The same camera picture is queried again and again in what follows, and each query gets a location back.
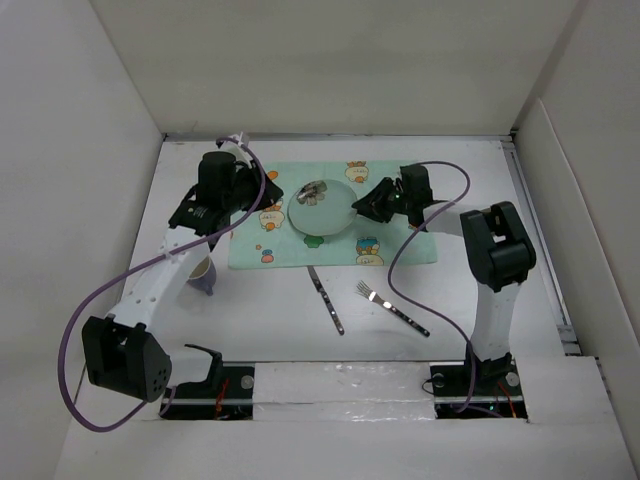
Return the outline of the steel fork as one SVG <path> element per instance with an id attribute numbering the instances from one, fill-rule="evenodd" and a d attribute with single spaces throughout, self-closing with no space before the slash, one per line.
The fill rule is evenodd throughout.
<path id="1" fill-rule="evenodd" d="M 375 290 L 371 289 L 365 282 L 359 281 L 356 285 L 356 291 L 359 295 L 366 298 L 369 302 L 374 303 L 394 317 L 402 321 L 404 324 L 408 325 L 415 331 L 417 331 L 420 335 L 425 338 L 430 336 L 430 332 L 421 326 L 419 323 L 414 321 L 411 317 L 406 315 L 404 312 L 400 311 L 397 307 L 395 307 L 391 302 L 384 300 Z"/>

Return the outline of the purple ceramic mug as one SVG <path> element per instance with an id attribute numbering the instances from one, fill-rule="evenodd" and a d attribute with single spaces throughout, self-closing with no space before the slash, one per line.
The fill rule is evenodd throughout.
<path id="1" fill-rule="evenodd" d="M 207 256 L 193 270 L 187 280 L 187 284 L 192 288 L 205 293 L 207 296 L 213 295 L 213 289 L 217 280 L 217 271 L 212 259 Z"/>

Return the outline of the green cartoon print placemat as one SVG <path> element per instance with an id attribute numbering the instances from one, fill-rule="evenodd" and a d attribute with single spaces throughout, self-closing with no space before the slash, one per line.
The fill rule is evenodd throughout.
<path id="1" fill-rule="evenodd" d="M 412 232 L 406 217 L 376 223 L 356 214 L 352 224 L 331 236 L 296 230 L 287 214 L 291 197 L 305 184 L 337 180 L 350 186 L 357 200 L 384 177 L 395 178 L 401 161 L 272 162 L 268 177 L 283 190 L 274 206 L 258 210 L 231 233 L 228 266 L 234 270 L 311 266 L 384 266 L 391 263 Z"/>

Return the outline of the steel table knife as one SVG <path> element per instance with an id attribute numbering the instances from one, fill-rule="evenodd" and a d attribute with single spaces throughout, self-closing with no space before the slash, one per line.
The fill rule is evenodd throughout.
<path id="1" fill-rule="evenodd" d="M 344 326 L 343 326 L 343 324 L 342 324 L 342 322 L 341 322 L 341 320 L 340 320 L 340 318 L 339 318 L 339 316 L 338 316 L 338 314 L 337 314 L 337 312 L 335 310 L 335 307 L 334 307 L 333 303 L 331 302 L 330 297 L 329 297 L 328 293 L 326 292 L 326 290 L 325 290 L 325 288 L 324 288 L 324 286 L 323 286 L 323 284 L 322 284 L 322 282 L 321 282 L 321 280 L 320 280 L 315 268 L 313 266 L 309 265 L 307 267 L 307 271 L 308 271 L 309 277 L 310 277 L 310 279 L 311 279 L 311 281 L 312 281 L 312 283 L 314 285 L 314 288 L 316 289 L 317 293 L 322 298 L 322 301 L 323 301 L 323 303 L 324 303 L 324 305 L 325 305 L 325 307 L 326 307 L 326 309 L 327 309 L 327 311 L 328 311 L 328 313 L 329 313 L 329 315 L 331 317 L 331 320 L 332 320 L 332 322 L 333 322 L 338 334 L 340 336 L 344 336 L 345 335 Z"/>

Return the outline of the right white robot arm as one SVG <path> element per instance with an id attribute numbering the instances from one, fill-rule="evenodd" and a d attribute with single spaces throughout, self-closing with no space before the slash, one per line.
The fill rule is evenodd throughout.
<path id="1" fill-rule="evenodd" d="M 477 284 L 477 306 L 472 334 L 465 338 L 462 381 L 473 393 L 483 394 L 507 374 L 512 362 L 509 345 L 515 300 L 536 252 L 515 205 L 508 201 L 488 207 L 465 206 L 461 200 L 471 186 L 469 174 L 445 161 L 465 180 L 463 192 L 452 200 L 434 197 L 428 163 L 400 168 L 396 179 L 383 178 L 363 198 L 352 204 L 358 215 L 388 223 L 396 215 L 407 217 L 419 232 L 443 233 L 463 240 L 467 263 Z"/>

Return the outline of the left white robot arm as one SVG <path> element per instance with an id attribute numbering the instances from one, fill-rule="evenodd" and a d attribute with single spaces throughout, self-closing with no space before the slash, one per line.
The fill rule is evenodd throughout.
<path id="1" fill-rule="evenodd" d="M 157 400 L 169 385 L 172 361 L 153 327 L 220 237 L 282 196 L 244 135 L 218 139 L 169 218 L 157 256 L 139 269 L 128 294 L 105 317 L 91 316 L 84 323 L 90 383 L 145 403 Z"/>

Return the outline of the green floral plate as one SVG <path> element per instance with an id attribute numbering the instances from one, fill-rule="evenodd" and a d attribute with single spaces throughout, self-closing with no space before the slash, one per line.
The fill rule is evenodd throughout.
<path id="1" fill-rule="evenodd" d="M 337 180 L 316 180 L 302 186 L 290 199 L 287 214 L 292 226 L 311 236 L 331 236 L 349 227 L 356 217 L 356 193 Z"/>

